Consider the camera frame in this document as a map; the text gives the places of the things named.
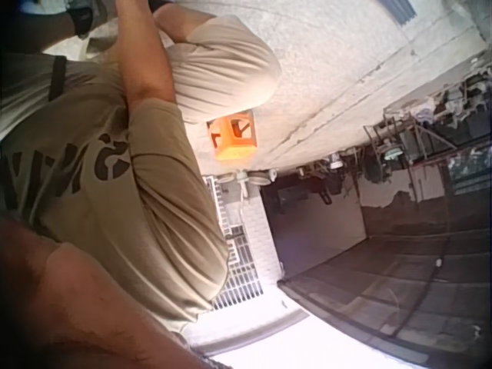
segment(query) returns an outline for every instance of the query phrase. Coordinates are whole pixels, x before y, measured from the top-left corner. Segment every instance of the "floor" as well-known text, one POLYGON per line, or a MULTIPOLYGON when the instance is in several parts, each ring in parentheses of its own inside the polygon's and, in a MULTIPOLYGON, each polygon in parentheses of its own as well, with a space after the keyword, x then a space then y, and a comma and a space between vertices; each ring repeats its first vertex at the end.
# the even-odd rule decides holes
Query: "floor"
MULTIPOLYGON (((204 175, 292 167, 358 145, 367 140, 363 125, 378 123, 388 105, 405 103, 456 65, 467 63, 469 71, 489 46, 460 0, 411 0, 417 16, 403 26, 376 0, 178 3, 237 15, 283 69, 276 94, 254 110, 259 148, 251 160, 215 161, 205 126, 188 126, 204 175)), ((480 21, 490 21, 490 2, 466 3, 482 6, 480 21)))

